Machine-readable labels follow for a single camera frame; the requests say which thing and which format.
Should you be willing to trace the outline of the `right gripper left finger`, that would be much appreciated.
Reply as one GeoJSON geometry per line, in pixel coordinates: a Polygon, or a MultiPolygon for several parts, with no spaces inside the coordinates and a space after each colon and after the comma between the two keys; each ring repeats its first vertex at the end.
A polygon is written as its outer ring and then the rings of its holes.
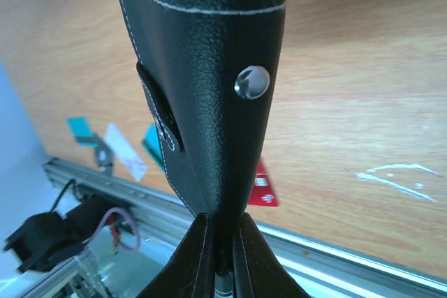
{"type": "Polygon", "coordinates": [[[160,273],[139,297],[209,296],[209,219],[199,214],[160,273]]]}

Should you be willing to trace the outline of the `black leather card holder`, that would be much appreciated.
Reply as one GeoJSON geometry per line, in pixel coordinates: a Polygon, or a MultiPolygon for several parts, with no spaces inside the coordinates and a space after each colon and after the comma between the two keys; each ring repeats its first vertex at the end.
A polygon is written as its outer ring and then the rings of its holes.
{"type": "Polygon", "coordinates": [[[194,214],[244,212],[274,87],[240,96],[258,71],[275,80],[286,0],[119,0],[158,126],[169,184],[194,214]]]}

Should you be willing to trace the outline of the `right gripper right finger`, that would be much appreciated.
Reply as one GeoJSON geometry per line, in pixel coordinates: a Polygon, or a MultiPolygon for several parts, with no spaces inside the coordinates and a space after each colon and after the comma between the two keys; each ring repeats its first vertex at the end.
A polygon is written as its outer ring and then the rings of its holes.
{"type": "Polygon", "coordinates": [[[309,296],[282,267],[248,213],[233,235],[233,288],[236,297],[309,296]]]}

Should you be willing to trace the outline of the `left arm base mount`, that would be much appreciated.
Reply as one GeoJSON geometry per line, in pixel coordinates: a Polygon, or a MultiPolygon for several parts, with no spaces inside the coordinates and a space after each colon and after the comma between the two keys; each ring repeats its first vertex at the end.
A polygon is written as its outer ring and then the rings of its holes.
{"type": "Polygon", "coordinates": [[[17,270],[49,272],[85,249],[102,230],[113,209],[129,210],[125,202],[92,197],[62,216],[47,211],[30,216],[5,240],[4,252],[12,251],[20,261],[17,270]]]}

